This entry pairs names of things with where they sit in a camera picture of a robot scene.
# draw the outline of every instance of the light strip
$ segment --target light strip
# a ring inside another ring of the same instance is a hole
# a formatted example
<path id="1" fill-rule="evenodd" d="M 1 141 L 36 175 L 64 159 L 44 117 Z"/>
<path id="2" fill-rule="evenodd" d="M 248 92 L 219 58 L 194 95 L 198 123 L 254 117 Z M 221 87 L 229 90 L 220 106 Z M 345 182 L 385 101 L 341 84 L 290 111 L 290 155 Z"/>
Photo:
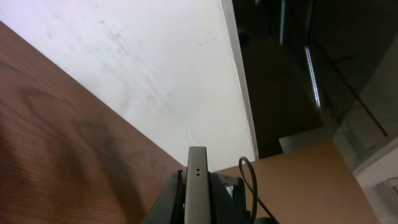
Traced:
<path id="1" fill-rule="evenodd" d="M 317 79 L 315 78 L 315 72 L 313 70 L 310 48 L 308 46 L 305 46 L 304 49 L 305 49 L 305 55 L 307 56 L 308 70 L 310 71 L 312 89 L 313 89 L 313 94 L 315 96 L 315 102 L 317 104 L 318 109 L 320 109 L 321 101 L 319 98 Z"/>

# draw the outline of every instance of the wooden panel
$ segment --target wooden panel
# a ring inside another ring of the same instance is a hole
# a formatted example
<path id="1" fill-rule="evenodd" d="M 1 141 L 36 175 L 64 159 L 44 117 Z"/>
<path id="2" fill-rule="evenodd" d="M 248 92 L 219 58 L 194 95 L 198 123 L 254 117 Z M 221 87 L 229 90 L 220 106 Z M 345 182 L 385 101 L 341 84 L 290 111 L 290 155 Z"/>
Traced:
<path id="1" fill-rule="evenodd" d="M 362 188 L 331 141 L 261 159 L 253 166 L 259 196 L 281 223 L 378 223 Z M 241 176 L 237 167 L 219 172 Z M 250 206 L 248 190 L 246 197 Z M 259 205 L 257 217 L 265 215 Z"/>
<path id="2" fill-rule="evenodd" d="M 139 223 L 180 168 L 0 23 L 1 223 Z"/>

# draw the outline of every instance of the wooden floor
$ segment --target wooden floor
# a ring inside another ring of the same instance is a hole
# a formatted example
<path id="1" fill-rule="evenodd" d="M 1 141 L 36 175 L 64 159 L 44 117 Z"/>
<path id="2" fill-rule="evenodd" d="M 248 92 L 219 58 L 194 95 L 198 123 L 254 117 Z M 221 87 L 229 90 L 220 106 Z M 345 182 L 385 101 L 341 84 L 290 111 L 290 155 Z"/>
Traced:
<path id="1" fill-rule="evenodd" d="M 0 223 L 139 223 L 180 168 L 0 23 Z"/>
<path id="2" fill-rule="evenodd" d="M 369 202 L 331 141 L 253 162 L 259 196 L 280 223 L 376 224 Z M 241 176 L 237 167 L 219 173 Z M 252 194 L 246 188 L 248 207 Z M 257 217 L 265 217 L 258 205 Z"/>

